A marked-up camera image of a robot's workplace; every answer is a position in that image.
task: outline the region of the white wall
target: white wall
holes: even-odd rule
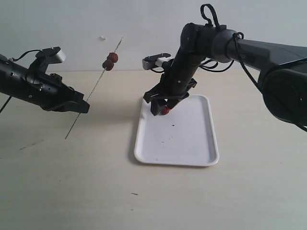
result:
[[[61,46],[67,60],[50,70],[100,70],[124,36],[116,69],[142,69],[147,55],[175,55],[183,26],[203,23],[203,3],[214,5],[220,23],[246,39],[307,46],[306,0],[3,0],[0,53],[15,58],[29,49]]]

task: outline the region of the table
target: table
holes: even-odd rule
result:
[[[85,98],[100,76],[58,74]],[[77,114],[12,99],[0,114],[0,229],[305,230],[307,135],[274,118],[240,69],[198,71],[191,90],[211,103],[215,166],[135,160],[142,95],[159,78],[106,72],[67,140]]]

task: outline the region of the robotic arm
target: robotic arm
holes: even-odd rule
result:
[[[38,53],[28,69],[15,63],[33,51]],[[90,105],[83,100],[82,93],[62,83],[60,75],[46,74],[49,64],[61,63],[65,57],[60,47],[31,50],[18,59],[0,55],[0,92],[46,111],[87,113]]]
[[[204,14],[208,7],[214,24]],[[160,82],[144,94],[151,112],[172,109],[189,96],[197,82],[192,78],[206,58],[221,63],[238,61],[262,93],[269,111],[278,119],[307,131],[307,47],[286,46],[243,39],[242,33],[220,25],[210,4],[201,6],[205,25],[188,23],[180,37],[180,48],[172,58],[159,54],[143,59],[145,70],[162,67]],[[256,82],[245,65],[260,71]]]

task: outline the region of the white tray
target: white tray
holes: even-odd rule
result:
[[[167,115],[142,102],[134,155],[142,163],[212,166],[219,160],[209,100],[191,95]]]

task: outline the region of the beige table surface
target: beige table surface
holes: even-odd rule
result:
[[[86,98],[100,76],[59,74]],[[12,99],[0,114],[0,229],[306,230],[307,134],[274,118],[240,69],[199,71],[191,91],[210,100],[217,165],[137,163],[141,98],[159,78],[106,72],[67,140],[75,113]]]

